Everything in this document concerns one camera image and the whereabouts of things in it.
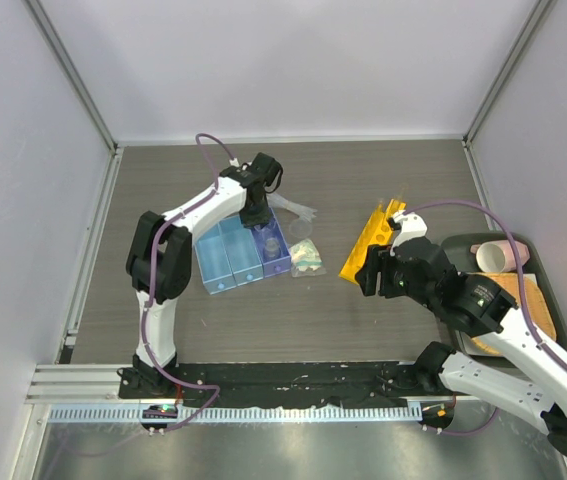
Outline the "larger clear glass beaker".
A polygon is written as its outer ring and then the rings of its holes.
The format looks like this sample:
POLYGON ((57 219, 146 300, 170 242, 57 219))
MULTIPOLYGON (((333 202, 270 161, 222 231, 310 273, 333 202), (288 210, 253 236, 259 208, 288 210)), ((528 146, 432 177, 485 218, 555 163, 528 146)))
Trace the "larger clear glass beaker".
POLYGON ((254 232, 263 242, 266 242, 269 238, 276 236, 276 223, 270 221, 266 225, 257 225, 254 227, 254 232))

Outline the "clear plastic pipettes bundle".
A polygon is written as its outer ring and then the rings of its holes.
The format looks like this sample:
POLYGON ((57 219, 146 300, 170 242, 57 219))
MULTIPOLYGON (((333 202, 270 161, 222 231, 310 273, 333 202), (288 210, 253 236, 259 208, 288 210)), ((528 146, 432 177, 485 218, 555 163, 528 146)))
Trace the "clear plastic pipettes bundle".
POLYGON ((317 210, 314 208, 290 201, 276 192, 269 193, 267 197, 272 207, 287 210, 304 221, 312 222, 316 218, 317 210))

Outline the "small clear glass beaker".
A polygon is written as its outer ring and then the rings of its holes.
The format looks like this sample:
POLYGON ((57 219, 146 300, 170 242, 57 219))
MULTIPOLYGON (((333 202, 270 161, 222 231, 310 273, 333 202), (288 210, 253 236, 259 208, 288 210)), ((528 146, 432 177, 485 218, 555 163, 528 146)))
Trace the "small clear glass beaker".
POLYGON ((263 244, 263 258, 266 262, 274 261, 281 256, 280 242, 276 237, 269 237, 263 244))

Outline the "blue three-compartment organizer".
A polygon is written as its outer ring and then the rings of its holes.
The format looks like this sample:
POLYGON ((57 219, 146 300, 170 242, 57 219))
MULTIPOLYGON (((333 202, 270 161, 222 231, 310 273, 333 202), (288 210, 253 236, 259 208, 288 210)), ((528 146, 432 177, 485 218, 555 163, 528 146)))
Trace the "blue three-compartment organizer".
POLYGON ((211 227, 196 243, 202 284, 210 294, 219 294, 291 270, 287 242, 273 209, 276 238, 281 256, 270 262, 263 258, 264 242, 254 228, 245 228, 238 215, 227 217, 211 227))

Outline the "plastic bag with gloves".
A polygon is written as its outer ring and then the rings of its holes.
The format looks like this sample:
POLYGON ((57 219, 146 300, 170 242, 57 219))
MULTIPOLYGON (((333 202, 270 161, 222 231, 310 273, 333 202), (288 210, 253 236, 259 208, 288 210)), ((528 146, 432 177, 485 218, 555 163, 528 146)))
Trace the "plastic bag with gloves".
POLYGON ((325 267, 314 242, 306 238, 289 248, 291 275, 294 278, 325 274, 325 267))

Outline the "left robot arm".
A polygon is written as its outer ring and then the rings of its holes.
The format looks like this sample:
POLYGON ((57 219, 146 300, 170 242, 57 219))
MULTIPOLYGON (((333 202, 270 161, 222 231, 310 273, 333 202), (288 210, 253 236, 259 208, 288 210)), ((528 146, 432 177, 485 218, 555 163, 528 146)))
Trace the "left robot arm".
POLYGON ((168 397, 176 385, 174 323, 179 297, 190 283, 194 244, 234 214, 244 227, 272 218, 267 194, 282 180, 283 167, 272 156, 230 165, 184 204, 159 214, 141 215, 126 260, 139 304, 139 344, 131 370, 153 398, 168 397))

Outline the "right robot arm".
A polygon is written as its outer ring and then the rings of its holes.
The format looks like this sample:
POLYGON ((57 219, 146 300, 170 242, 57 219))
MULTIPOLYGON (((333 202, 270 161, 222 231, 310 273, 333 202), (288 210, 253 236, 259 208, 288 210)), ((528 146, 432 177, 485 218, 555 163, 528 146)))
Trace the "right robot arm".
POLYGON ((420 391, 435 395, 445 388, 475 396, 527 422, 567 457, 567 351, 526 323, 511 294, 485 275, 458 272, 425 237, 356 251, 363 263, 355 280, 364 295, 408 297, 444 324, 496 349, 526 376, 513 377, 432 342, 416 361, 420 391))

